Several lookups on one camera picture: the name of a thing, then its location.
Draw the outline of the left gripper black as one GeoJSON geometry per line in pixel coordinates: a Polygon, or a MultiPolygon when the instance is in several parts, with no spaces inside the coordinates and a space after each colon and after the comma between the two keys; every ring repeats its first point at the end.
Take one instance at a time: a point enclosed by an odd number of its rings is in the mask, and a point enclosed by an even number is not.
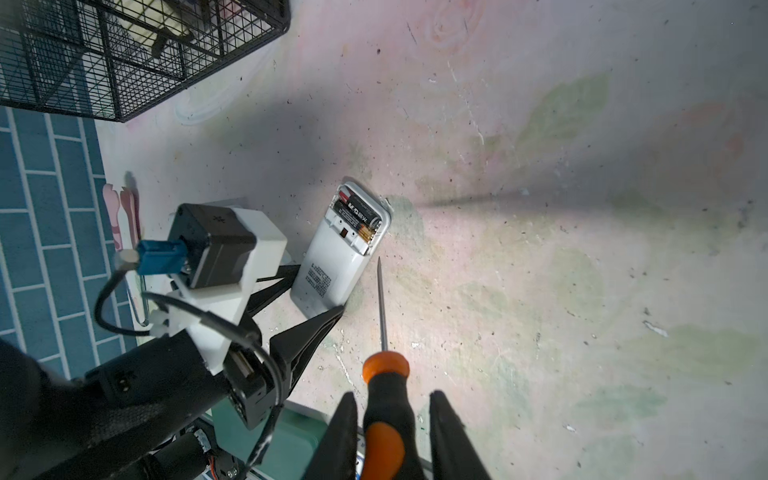
{"type": "Polygon", "coordinates": [[[225,398],[280,398],[278,374],[230,347],[212,374],[190,336],[143,344],[68,380],[9,342],[1,344],[4,479],[194,479],[215,462],[188,427],[225,398]]]}

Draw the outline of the orange black screwdriver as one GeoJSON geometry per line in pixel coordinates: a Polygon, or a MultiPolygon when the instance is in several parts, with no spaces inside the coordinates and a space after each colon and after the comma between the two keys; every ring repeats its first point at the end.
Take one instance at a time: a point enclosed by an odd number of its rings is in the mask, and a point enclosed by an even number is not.
{"type": "Polygon", "coordinates": [[[363,479],[423,479],[415,441],[415,417],[407,380],[410,365],[389,348],[382,263],[377,263],[377,287],[381,350],[363,365],[368,388],[364,413],[365,458],[363,479]]]}

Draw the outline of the white remote control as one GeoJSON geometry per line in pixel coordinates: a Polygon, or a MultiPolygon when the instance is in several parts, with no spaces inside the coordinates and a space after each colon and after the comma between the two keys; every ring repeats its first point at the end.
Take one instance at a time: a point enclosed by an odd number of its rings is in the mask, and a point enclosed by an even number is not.
{"type": "Polygon", "coordinates": [[[319,222],[291,288],[290,297],[305,317],[312,318],[347,303],[391,224],[392,209],[384,198],[352,177],[343,179],[319,222]],[[334,211],[340,187],[346,187],[382,217],[370,243],[334,211]]]}

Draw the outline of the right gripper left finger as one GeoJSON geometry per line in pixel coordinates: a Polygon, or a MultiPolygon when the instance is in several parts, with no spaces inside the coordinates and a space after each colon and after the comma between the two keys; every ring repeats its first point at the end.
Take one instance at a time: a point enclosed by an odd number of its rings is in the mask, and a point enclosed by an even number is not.
{"type": "Polygon", "coordinates": [[[327,426],[304,475],[304,480],[356,478],[358,411],[352,392],[345,393],[327,426]]]}

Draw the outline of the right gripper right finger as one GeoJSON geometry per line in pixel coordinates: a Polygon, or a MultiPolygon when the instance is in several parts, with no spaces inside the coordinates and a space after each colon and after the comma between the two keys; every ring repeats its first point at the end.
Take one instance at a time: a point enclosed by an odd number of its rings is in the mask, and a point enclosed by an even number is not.
{"type": "Polygon", "coordinates": [[[443,391],[430,394],[429,418],[433,478],[489,480],[461,419],[443,391]]]}

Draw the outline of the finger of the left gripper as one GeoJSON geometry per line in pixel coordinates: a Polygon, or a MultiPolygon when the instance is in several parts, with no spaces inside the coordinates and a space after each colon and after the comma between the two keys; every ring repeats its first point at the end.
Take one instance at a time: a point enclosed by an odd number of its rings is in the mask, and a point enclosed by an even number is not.
{"type": "Polygon", "coordinates": [[[281,400],[285,401],[301,378],[315,351],[345,311],[337,306],[274,335],[269,351],[283,375],[281,400]]]}
{"type": "Polygon", "coordinates": [[[257,282],[276,280],[271,286],[254,292],[245,307],[244,317],[253,318],[273,301],[289,291],[299,272],[299,265],[282,265],[272,277],[260,278],[257,282]]]}

